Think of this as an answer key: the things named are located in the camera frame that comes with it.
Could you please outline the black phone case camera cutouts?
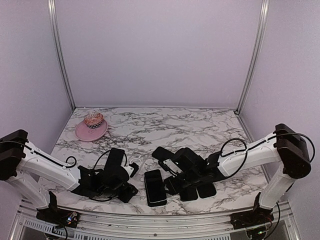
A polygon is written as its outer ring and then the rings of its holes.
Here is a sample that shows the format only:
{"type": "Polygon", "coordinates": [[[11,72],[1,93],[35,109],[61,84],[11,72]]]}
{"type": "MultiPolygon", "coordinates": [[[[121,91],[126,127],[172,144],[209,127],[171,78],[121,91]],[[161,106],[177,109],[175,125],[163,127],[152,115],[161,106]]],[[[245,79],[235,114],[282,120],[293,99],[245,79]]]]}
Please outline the black phone case camera cutouts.
{"type": "Polygon", "coordinates": [[[146,191],[147,205],[149,207],[160,207],[167,204],[167,195],[159,169],[144,173],[144,186],[146,191]]]}

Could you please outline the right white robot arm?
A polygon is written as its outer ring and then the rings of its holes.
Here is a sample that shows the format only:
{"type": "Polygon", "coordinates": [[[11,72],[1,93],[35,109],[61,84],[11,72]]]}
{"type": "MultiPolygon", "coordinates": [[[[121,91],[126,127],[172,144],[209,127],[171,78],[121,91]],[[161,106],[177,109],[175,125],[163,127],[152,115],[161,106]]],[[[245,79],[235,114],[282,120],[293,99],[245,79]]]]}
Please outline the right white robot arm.
{"type": "Polygon", "coordinates": [[[181,148],[169,158],[180,171],[166,178],[164,186],[169,194],[175,195],[188,187],[227,180],[241,170],[278,163],[278,170],[255,198],[255,207],[247,214],[252,224],[258,224],[296,180],[311,172],[315,154],[309,153],[308,145],[314,147],[309,137],[280,123],[260,140],[244,143],[232,151],[220,149],[207,158],[202,158],[188,147],[181,148]]]}

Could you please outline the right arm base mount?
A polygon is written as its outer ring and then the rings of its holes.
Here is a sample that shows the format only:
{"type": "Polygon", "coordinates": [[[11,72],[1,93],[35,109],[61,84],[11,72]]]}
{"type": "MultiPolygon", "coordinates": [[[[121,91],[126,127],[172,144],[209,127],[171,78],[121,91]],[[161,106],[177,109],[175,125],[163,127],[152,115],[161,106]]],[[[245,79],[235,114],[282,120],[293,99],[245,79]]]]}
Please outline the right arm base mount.
{"type": "Polygon", "coordinates": [[[258,199],[254,201],[253,209],[230,215],[230,223],[235,230],[269,223],[273,220],[272,210],[261,208],[258,199]]]}

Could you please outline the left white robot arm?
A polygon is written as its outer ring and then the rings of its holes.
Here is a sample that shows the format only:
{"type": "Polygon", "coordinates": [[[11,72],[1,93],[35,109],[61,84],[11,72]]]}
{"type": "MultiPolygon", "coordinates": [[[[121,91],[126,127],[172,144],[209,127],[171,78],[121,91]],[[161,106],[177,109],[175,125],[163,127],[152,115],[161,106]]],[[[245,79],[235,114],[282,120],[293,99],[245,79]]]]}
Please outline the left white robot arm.
{"type": "Polygon", "coordinates": [[[67,191],[98,201],[105,195],[107,201],[118,198],[128,203],[138,193],[129,183],[137,170],[135,163],[128,164],[123,149],[111,148],[103,168],[86,168],[76,161],[62,162],[43,152],[27,139],[28,133],[19,129],[0,139],[0,179],[20,189],[22,194],[33,201],[38,209],[53,223],[63,219],[63,211],[50,203],[49,194],[42,190],[31,173],[55,182],[67,191]]]}

